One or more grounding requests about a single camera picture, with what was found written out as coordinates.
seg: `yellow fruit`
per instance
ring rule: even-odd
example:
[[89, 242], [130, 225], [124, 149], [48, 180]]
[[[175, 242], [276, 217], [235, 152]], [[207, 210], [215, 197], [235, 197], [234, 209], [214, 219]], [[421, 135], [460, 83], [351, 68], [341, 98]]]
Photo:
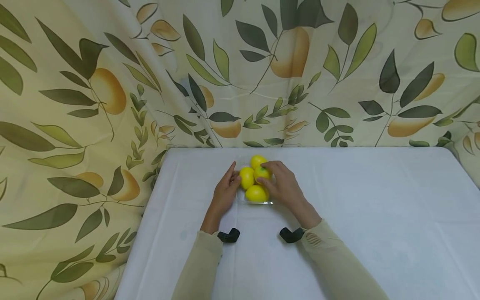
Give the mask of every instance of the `yellow fruit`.
[[261, 185], [253, 185], [245, 192], [245, 197], [252, 202], [266, 202], [270, 195], [266, 188]]
[[253, 172], [253, 176], [255, 177], [255, 181], [256, 181], [258, 184], [260, 184], [260, 183], [258, 182], [258, 178], [259, 178], [259, 177], [263, 177], [263, 178], [265, 178], [265, 179], [267, 179], [267, 180], [270, 180], [271, 177], [272, 177], [272, 173], [271, 173], [269, 170], [267, 170], [266, 168], [264, 168], [264, 167], [257, 167], [257, 168], [255, 169], [255, 171]]
[[252, 169], [258, 168], [261, 164], [266, 163], [268, 160], [261, 156], [261, 155], [254, 155], [252, 156], [252, 159], [250, 160], [250, 166]]
[[241, 177], [241, 187], [244, 190], [248, 189], [255, 184], [255, 179], [253, 178], [253, 169], [251, 167], [244, 167], [240, 170]]
[[118, 115], [127, 106], [127, 97], [118, 79], [107, 69], [98, 68], [90, 78], [90, 84], [98, 100], [104, 104], [105, 111], [112, 115]]

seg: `person's left hand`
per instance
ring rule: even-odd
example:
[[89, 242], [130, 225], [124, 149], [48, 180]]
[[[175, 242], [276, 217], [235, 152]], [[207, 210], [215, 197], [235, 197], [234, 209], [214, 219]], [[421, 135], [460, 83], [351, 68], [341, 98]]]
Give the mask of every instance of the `person's left hand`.
[[237, 188], [241, 183], [239, 172], [234, 171], [235, 165], [236, 162], [234, 161], [216, 185], [212, 202], [207, 210], [202, 227], [200, 227], [201, 231], [210, 234], [218, 231], [220, 220], [232, 207]]

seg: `hand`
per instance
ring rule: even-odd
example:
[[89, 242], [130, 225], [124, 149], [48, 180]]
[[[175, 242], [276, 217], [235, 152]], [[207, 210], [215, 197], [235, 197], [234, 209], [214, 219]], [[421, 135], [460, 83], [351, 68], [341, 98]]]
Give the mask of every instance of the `hand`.
[[216, 185], [213, 199], [205, 214], [204, 222], [200, 227], [201, 231], [213, 234], [218, 231], [220, 220], [223, 215], [232, 207], [235, 200], [237, 188], [240, 186], [241, 177], [238, 171], [234, 171], [236, 162], [233, 162], [228, 171], [223, 175]]
[[295, 174], [281, 161], [269, 161], [262, 164], [262, 167], [272, 171], [276, 182], [264, 178], [259, 178], [258, 181], [268, 189], [271, 196], [293, 213], [303, 228], [313, 228], [322, 221], [315, 208], [305, 199]]

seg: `floral curtain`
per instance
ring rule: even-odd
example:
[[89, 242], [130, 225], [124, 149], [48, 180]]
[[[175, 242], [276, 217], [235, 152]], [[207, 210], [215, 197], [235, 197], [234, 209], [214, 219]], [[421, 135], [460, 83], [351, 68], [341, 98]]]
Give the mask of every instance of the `floral curtain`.
[[113, 298], [172, 147], [438, 146], [480, 185], [479, 12], [0, 0], [0, 299]]

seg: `yellow lemon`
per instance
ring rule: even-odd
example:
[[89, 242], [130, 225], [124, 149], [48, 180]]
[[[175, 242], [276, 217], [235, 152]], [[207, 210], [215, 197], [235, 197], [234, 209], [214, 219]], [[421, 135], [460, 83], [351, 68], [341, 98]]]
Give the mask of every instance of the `yellow lemon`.
[[255, 170], [261, 164], [266, 163], [267, 161], [268, 160], [261, 155], [254, 155], [254, 156], [252, 156], [252, 159], [250, 160], [250, 166]]
[[252, 202], [266, 202], [270, 195], [266, 188], [261, 185], [253, 185], [245, 192], [245, 197]]
[[254, 178], [255, 178], [255, 181], [256, 181], [258, 184], [260, 184], [260, 183], [258, 182], [258, 178], [259, 178], [259, 177], [263, 177], [263, 178], [265, 178], [265, 179], [267, 179], [267, 180], [270, 180], [271, 177], [272, 177], [272, 173], [271, 173], [269, 170], [267, 170], [266, 168], [264, 168], [264, 167], [257, 167], [257, 168], [254, 170], [254, 172], [253, 172], [253, 176], [254, 176]]
[[255, 179], [253, 178], [253, 169], [251, 167], [244, 167], [240, 170], [241, 176], [241, 187], [244, 190], [248, 189], [255, 184]]

